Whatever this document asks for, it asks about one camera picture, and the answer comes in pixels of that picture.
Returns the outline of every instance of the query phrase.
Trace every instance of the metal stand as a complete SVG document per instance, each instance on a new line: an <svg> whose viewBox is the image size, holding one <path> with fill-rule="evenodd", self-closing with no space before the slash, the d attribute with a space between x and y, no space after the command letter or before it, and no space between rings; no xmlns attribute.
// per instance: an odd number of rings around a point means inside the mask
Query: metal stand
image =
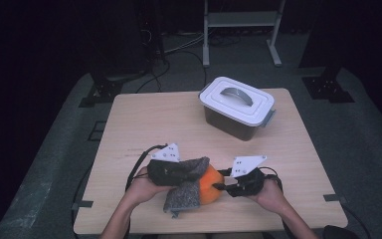
<svg viewBox="0 0 382 239"><path fill-rule="evenodd" d="M123 84L144 76L146 72L141 72L134 77L121 75L106 76L102 71L91 71L94 81L89 94L82 99L79 108L91 108L95 104L112 103L114 98L120 94Z"/></svg>
<svg viewBox="0 0 382 239"><path fill-rule="evenodd" d="M208 0L204 1L204 43L203 43L203 65L210 66L209 59L209 28L211 27L256 27L273 26L273 34L267 40L269 51L276 67L282 65L282 61L276 50L276 39L286 0L281 0L278 11L267 12L226 12L209 13Z"/></svg>

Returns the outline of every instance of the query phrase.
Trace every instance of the hand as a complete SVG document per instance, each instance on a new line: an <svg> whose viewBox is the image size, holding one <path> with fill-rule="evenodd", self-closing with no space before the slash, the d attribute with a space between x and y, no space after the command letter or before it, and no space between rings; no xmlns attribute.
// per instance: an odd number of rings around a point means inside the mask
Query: hand
<svg viewBox="0 0 382 239"><path fill-rule="evenodd" d="M147 167L142 167L129 188L124 194L124 198L131 203L138 205L153 198L159 192L172 189L171 186L157 186L148 178Z"/></svg>
<svg viewBox="0 0 382 239"><path fill-rule="evenodd" d="M282 214L291 207L278 184L272 179L266 179L263 189L257 195L248 196L248 198L277 214Z"/></svg>

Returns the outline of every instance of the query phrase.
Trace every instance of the black cable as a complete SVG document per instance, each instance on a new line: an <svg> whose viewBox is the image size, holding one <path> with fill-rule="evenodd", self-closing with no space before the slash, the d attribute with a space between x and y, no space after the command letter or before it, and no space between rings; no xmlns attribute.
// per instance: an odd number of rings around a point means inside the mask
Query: black cable
<svg viewBox="0 0 382 239"><path fill-rule="evenodd" d="M358 223L361 225L362 229L364 229L365 233L367 234L367 237L368 239L371 239L371 235L370 235L370 232L368 231L367 227L365 226L365 224L361 221L361 219L352 211L350 210L347 206L341 204L342 208L349 212L349 214L352 215L353 218L355 218L355 220L358 221Z"/></svg>
<svg viewBox="0 0 382 239"><path fill-rule="evenodd" d="M135 163L135 166L134 168L132 169L131 173L129 174L129 177L126 181L126 185L125 185L125 191L128 190L129 186L131 185L132 183L132 180L134 179L134 175L135 175L135 172L137 171L139 165L141 165L141 162L144 160L144 158L155 148L159 148L159 149L162 149L164 148L165 146L167 146L167 144L165 145L156 145L156 146L153 146L151 148L149 148L148 150L144 151L142 154L141 154L141 157L138 159L138 161ZM126 228L126 232L125 232L125 235L123 236L123 239L128 239L128 235L129 235L129 229L131 228L131 220L129 219L128 221L128 228Z"/></svg>
<svg viewBox="0 0 382 239"><path fill-rule="evenodd" d="M157 92L158 93L161 93L162 92L162 84L160 83L160 81L159 81L159 78L156 76L156 75L154 75L154 73L153 73L153 70L151 70L151 76L153 76L153 78L156 80L156 84L157 84Z"/></svg>
<svg viewBox="0 0 382 239"><path fill-rule="evenodd" d="M165 75L166 73L167 73L167 71L169 71L169 69L170 69L170 63L166 60L166 63L167 63L167 68L166 68L166 70L162 73L162 74L160 74L160 75L158 75L158 76L154 76L152 79L150 79L150 80L148 80L148 81L146 81L145 83L143 83L136 91L135 91L135 93L137 94L145 85L147 85L148 83L150 83L150 82L152 82L152 81L154 81L154 80L156 80L157 82L158 82L158 78L159 77L161 77L161 76L163 76L163 75Z"/></svg>
<svg viewBox="0 0 382 239"><path fill-rule="evenodd" d="M272 169L271 167L265 167L265 166L259 167L259 169L263 169L263 168L273 171L275 173L275 175L278 176L278 173L274 169Z"/></svg>

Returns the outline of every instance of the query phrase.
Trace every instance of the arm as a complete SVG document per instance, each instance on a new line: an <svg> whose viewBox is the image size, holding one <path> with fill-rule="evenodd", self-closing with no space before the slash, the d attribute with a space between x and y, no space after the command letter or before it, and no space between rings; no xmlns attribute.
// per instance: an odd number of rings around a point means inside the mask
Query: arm
<svg viewBox="0 0 382 239"><path fill-rule="evenodd" d="M263 189L257 195L249 196L249 198L266 210L280 216L296 238L318 238L293 209L275 181L266 179Z"/></svg>
<svg viewBox="0 0 382 239"><path fill-rule="evenodd" d="M131 186L126 190L107 222L106 227L100 235L100 239L123 238L128 228L129 217L131 216L132 210L140 203L153 198L158 192L172 188L170 186L156 186L146 174L146 167L138 171L137 175L142 176L136 176L132 181Z"/></svg>

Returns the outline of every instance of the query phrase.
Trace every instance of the white shelf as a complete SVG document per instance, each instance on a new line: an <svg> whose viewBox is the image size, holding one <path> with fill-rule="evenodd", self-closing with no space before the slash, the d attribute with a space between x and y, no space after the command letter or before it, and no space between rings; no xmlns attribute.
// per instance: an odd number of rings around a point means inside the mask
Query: white shelf
<svg viewBox="0 0 382 239"><path fill-rule="evenodd" d="M208 27L275 26L278 12L209 13Z"/></svg>

